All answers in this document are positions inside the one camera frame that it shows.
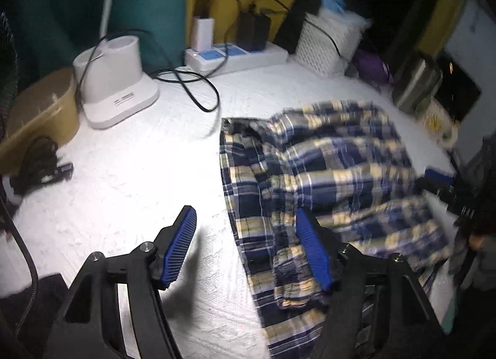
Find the white charger adapter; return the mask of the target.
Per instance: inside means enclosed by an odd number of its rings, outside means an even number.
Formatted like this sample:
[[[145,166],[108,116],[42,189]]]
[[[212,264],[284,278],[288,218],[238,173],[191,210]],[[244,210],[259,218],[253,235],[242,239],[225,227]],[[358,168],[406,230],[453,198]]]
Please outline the white charger adapter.
[[[215,20],[213,18],[193,19],[191,48],[197,52],[211,50],[214,41]]]

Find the steel thermos bottle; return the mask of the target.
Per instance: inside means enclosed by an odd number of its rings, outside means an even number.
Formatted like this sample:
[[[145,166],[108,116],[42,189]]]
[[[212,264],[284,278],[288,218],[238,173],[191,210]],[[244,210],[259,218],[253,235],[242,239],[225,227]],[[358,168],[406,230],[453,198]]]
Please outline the steel thermos bottle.
[[[392,102],[402,112],[413,115],[425,98],[433,96],[443,74],[435,60],[422,52],[407,58],[394,77]]]

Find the blue yellow plaid pants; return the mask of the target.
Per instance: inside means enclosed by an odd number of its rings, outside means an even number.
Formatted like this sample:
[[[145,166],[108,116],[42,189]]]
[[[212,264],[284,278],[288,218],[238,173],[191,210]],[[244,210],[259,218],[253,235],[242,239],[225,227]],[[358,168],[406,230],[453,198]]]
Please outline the blue yellow plaid pants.
[[[299,209],[360,252],[407,258],[429,290],[450,255],[406,147],[370,102],[322,102],[267,119],[223,119],[229,222],[273,358],[307,358],[327,301],[295,230]]]

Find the black garment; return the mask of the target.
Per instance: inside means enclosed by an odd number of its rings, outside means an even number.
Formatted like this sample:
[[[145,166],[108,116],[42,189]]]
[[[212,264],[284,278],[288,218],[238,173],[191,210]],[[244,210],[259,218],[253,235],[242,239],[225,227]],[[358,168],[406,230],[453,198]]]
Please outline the black garment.
[[[51,327],[68,288],[60,274],[41,278],[34,303],[19,334],[15,334],[31,292],[31,287],[28,287],[1,299],[1,358],[43,357]]]

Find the black charger adapter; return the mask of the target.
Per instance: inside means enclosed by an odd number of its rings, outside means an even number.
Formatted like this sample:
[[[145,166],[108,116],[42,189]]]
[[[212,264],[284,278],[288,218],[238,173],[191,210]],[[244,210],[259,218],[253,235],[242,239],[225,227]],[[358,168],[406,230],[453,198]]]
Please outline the black charger adapter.
[[[252,52],[262,51],[267,46],[271,19],[264,13],[255,10],[255,4],[248,6],[238,17],[236,44],[241,49]]]

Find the tan plastic box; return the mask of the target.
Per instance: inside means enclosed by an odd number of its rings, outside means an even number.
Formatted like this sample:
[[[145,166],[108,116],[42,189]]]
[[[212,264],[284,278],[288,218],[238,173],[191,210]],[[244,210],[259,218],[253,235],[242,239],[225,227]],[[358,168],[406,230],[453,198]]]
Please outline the tan plastic box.
[[[62,146],[80,127],[71,68],[50,73],[16,97],[1,141],[1,173],[19,171],[34,139],[47,136]]]

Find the white power strip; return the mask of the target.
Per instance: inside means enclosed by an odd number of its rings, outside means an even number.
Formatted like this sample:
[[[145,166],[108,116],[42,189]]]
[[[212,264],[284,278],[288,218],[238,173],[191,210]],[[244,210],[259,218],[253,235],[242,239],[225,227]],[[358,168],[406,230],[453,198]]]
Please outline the white power strip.
[[[186,66],[205,77],[218,76],[240,70],[285,64],[287,50],[267,43],[264,50],[246,51],[236,44],[215,44],[211,50],[185,51]]]

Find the white perforated basket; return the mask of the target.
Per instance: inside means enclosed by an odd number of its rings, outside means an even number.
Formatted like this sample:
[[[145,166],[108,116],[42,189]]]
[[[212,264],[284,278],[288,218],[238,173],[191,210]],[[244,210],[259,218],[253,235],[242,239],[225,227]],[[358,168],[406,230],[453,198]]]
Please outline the white perforated basket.
[[[306,13],[294,59],[320,76],[343,76],[370,25],[354,12]]]

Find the white lamp base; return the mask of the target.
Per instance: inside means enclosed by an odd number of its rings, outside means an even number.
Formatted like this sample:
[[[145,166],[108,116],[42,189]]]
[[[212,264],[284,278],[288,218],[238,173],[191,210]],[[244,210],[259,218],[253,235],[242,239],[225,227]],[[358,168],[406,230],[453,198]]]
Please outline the white lamp base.
[[[144,72],[140,40],[133,35],[104,40],[72,62],[86,120],[107,129],[154,104],[158,84]]]

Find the purple cloth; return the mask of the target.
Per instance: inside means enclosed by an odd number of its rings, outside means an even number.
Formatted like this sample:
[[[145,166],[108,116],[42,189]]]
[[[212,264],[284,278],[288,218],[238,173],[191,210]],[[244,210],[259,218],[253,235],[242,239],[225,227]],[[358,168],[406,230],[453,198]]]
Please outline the purple cloth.
[[[375,85],[391,85],[393,77],[389,66],[381,58],[364,50],[357,50],[353,56],[358,76],[365,82]]]

